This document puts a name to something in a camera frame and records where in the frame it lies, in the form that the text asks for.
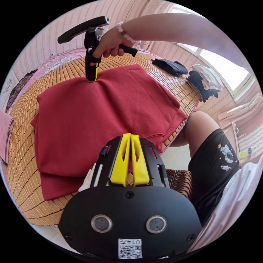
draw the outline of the knee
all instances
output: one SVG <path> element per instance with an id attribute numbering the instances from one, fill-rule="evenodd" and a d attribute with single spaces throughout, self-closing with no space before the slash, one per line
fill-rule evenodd
<path id="1" fill-rule="evenodd" d="M 193 112 L 187 120 L 187 125 L 191 126 L 192 128 L 199 126 L 203 126 L 203 128 L 207 126 L 213 126 L 213 128 L 219 127 L 212 117 L 202 111 Z"/>

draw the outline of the window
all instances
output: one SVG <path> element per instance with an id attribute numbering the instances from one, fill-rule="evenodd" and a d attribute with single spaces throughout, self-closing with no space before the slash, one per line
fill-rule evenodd
<path id="1" fill-rule="evenodd" d="M 184 13 L 184 14 L 192 14 L 192 15 L 197 15 L 197 16 L 202 16 L 198 13 L 196 13 L 195 11 L 187 8 L 187 7 L 184 7 L 182 5 L 178 5 L 178 4 L 175 4 L 172 8 L 172 10 L 170 11 L 170 13 Z"/>
<path id="2" fill-rule="evenodd" d="M 232 94 L 238 96 L 248 84 L 254 80 L 253 76 L 244 68 L 237 66 L 226 58 L 213 52 L 185 44 L 176 44 L 197 56 L 204 64 L 212 68 Z"/>
<path id="3" fill-rule="evenodd" d="M 202 50 L 200 56 L 217 70 L 232 91 L 235 91 L 249 74 L 244 68 L 213 52 Z"/>

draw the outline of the black handle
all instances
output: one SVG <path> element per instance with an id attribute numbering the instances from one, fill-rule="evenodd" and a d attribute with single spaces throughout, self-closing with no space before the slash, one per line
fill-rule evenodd
<path id="1" fill-rule="evenodd" d="M 136 49 L 136 48 L 134 48 L 134 47 L 127 47 L 127 46 L 125 46 L 125 45 L 120 45 L 119 47 L 120 47 L 121 49 L 123 49 L 123 51 L 124 51 L 125 53 L 132 54 L 133 57 L 136 56 L 137 51 L 138 51 L 138 49 Z"/>
<path id="2" fill-rule="evenodd" d="M 62 44 L 71 41 L 74 37 L 86 32 L 89 27 L 103 27 L 108 24 L 109 18 L 105 16 L 92 18 L 63 33 L 61 36 L 58 37 L 58 43 Z"/>

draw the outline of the bamboo mat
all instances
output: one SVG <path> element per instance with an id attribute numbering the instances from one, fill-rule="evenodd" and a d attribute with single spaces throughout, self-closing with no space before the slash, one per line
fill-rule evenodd
<path id="1" fill-rule="evenodd" d="M 176 78 L 151 63 L 154 55 L 138 53 L 123 57 L 103 58 L 99 71 L 122 65 L 141 64 L 159 83 L 165 86 L 180 102 L 182 110 L 189 115 L 199 101 L 197 93 L 185 83 L 184 77 Z M 38 112 L 37 96 L 45 89 L 71 78 L 84 76 L 85 59 L 79 58 L 49 72 L 33 83 L 19 98 L 10 115 L 15 124 L 10 139 L 9 164 L 4 167 L 7 185 L 24 217 L 36 225 L 56 225 L 67 202 L 76 193 L 52 201 L 44 201 L 41 192 L 40 174 L 34 154 L 34 128 L 30 122 Z M 165 150 L 178 131 L 163 143 Z"/>

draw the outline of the beaded bracelet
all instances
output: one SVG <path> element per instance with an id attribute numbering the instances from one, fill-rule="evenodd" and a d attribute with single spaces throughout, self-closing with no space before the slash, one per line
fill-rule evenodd
<path id="1" fill-rule="evenodd" d="M 124 29 L 123 29 L 123 27 L 122 27 L 122 24 L 123 24 L 124 22 L 119 22 L 118 24 L 117 24 L 117 28 L 118 28 L 118 31 L 127 39 L 127 40 L 129 40 L 129 41 L 131 41 L 132 43 L 135 43 L 136 41 L 135 40 L 133 40 L 125 31 L 124 31 Z"/>

